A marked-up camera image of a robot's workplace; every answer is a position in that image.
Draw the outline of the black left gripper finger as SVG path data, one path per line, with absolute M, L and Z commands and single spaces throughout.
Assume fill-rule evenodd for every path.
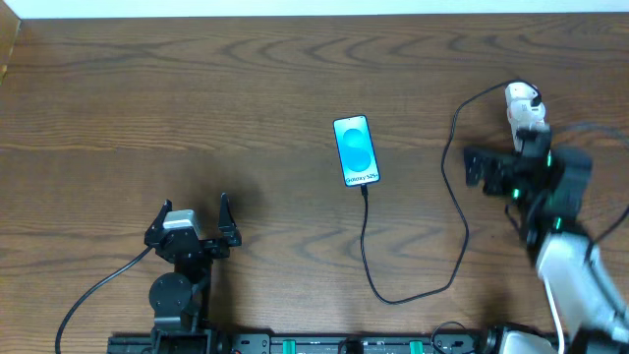
M 145 240 L 146 241 L 161 241 L 165 235 L 166 231 L 163 226 L 163 222 L 166 218 L 166 215 L 172 210 L 172 202 L 166 200 L 162 205 L 157 217 L 150 224 L 145 232 Z
M 220 212 L 217 226 L 227 241 L 240 240 L 240 231 L 231 214 L 229 198 L 226 193 L 222 193 L 220 197 Z

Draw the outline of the blue Galaxy smartphone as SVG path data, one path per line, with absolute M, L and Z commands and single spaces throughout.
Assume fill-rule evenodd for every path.
M 346 187 L 377 183 L 377 165 L 368 118 L 358 115 L 333 121 L 343 181 Z

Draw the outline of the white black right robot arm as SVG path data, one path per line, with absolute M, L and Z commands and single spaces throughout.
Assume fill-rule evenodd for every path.
M 551 132 L 521 129 L 511 152 L 463 150 L 468 186 L 504 197 L 527 255 L 544 284 L 557 341 L 516 325 L 492 329 L 485 353 L 625 353 L 628 306 L 600 258 L 598 242 L 578 219 L 593 161 L 574 147 L 553 147 Z

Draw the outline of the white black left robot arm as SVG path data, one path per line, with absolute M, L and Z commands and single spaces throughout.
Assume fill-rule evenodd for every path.
M 154 310 L 149 352 L 228 353 L 227 334 L 205 326 L 207 300 L 214 261 L 230 257 L 242 245 L 242 235 L 232 216 L 228 195 L 220 196 L 216 238 L 202 239 L 196 214 L 175 210 L 165 201 L 144 234 L 144 243 L 174 266 L 152 283 L 148 301 Z

